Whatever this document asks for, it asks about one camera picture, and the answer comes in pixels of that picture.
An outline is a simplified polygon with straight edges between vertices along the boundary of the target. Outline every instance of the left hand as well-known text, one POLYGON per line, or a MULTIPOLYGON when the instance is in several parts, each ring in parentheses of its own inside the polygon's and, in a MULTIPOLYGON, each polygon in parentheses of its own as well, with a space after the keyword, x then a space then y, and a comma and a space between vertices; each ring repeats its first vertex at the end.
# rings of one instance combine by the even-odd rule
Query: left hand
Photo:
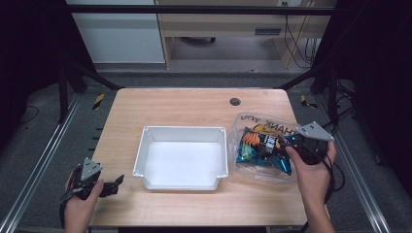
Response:
POLYGON ((77 196, 72 197, 64 211, 64 232, 85 233, 90 224, 97 199, 103 190, 104 181, 98 180, 86 200, 77 196))

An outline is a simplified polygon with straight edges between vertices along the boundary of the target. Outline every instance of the desk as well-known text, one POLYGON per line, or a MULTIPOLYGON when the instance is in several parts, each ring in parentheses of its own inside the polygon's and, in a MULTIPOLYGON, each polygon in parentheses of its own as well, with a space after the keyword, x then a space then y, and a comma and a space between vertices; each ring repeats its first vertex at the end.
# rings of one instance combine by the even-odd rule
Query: desk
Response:
MULTIPOLYGON (((279 2, 280 0, 155 0, 157 5, 164 6, 202 6, 206 3, 208 6, 279 7, 279 2)), ((336 2, 302 0, 292 7, 334 7, 336 2)), ((286 18, 281 15, 158 14, 157 17, 167 67, 171 66, 175 37, 260 37, 273 39, 276 47, 273 52, 279 53, 284 68, 290 68, 294 63, 292 56, 298 55, 294 40, 299 42, 302 38, 322 38, 330 19, 329 16, 289 16, 289 33, 286 29, 286 18)))
POLYGON ((281 89, 121 89, 93 160, 106 182, 124 174, 117 195, 97 202, 92 226, 266 226, 306 221, 297 183, 264 183, 229 170, 215 191, 148 191, 132 176, 145 125, 223 126, 240 112, 295 121, 281 89), (232 106, 231 98, 241 104, 232 106))

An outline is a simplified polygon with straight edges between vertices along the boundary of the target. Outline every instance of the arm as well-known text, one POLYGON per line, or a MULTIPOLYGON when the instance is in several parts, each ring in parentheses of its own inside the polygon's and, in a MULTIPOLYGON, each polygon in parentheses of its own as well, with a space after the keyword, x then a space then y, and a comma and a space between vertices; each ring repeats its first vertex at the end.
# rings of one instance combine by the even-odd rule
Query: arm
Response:
MULTIPOLYGON (((286 151, 296 168, 297 183, 302 194, 310 231, 335 232, 325 208, 325 196, 330 179, 327 168, 323 163, 306 165, 296 150, 291 147, 286 147, 286 151)), ((327 145, 327 155, 333 163, 336 156, 333 142, 329 142, 327 145)))
POLYGON ((77 196, 72 197, 66 205, 64 211, 64 232, 65 233, 85 233, 93 215, 94 206, 103 190, 104 181, 97 181, 90 195, 86 200, 77 196))

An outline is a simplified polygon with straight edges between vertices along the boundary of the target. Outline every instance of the white cabinet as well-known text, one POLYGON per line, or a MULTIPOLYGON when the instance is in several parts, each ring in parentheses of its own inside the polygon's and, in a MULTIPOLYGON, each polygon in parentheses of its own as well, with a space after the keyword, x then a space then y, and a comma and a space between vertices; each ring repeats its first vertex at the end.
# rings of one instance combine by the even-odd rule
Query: white cabinet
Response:
MULTIPOLYGON (((153 5, 153 0, 67 0, 67 4, 153 5)), ((155 14, 73 14, 93 63, 164 63, 155 14)))

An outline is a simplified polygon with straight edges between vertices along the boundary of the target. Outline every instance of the white tray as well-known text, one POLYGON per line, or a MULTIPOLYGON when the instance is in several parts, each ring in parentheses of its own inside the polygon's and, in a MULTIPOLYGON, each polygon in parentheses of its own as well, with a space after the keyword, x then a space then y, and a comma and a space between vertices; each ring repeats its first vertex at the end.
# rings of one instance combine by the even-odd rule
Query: white tray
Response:
POLYGON ((145 126, 133 176, 146 189, 215 190, 228 176, 224 127, 145 126))

